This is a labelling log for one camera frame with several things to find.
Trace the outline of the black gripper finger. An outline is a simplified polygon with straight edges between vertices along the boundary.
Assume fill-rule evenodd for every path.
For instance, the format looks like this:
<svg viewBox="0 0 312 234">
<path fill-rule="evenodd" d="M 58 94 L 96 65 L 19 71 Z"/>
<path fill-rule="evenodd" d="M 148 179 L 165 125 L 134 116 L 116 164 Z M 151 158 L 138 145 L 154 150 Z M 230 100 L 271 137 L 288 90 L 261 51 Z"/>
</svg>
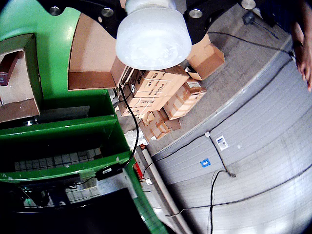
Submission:
<svg viewBox="0 0 312 234">
<path fill-rule="evenodd" d="M 113 38 L 126 17 L 126 11 L 118 0 L 42 0 L 42 7 L 52 16 L 62 14 L 65 8 L 73 8 L 97 21 Z"/>
<path fill-rule="evenodd" d="M 257 0 L 187 0 L 183 17 L 192 44 L 200 42 L 207 33 L 217 34 L 209 31 L 209 28 L 237 3 L 247 10 L 254 9 L 258 5 Z"/>
</svg>

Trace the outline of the person's left hand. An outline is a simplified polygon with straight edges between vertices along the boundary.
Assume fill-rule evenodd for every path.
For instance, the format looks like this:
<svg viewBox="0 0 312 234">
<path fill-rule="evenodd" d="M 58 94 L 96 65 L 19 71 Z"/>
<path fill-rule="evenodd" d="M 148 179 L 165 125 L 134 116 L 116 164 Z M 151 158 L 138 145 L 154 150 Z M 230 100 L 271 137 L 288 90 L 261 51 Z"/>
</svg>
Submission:
<svg viewBox="0 0 312 234">
<path fill-rule="evenodd" d="M 296 22 L 292 25 L 293 49 L 296 65 L 302 79 L 307 82 L 308 91 L 312 91 L 312 34 L 303 33 Z"/>
</svg>

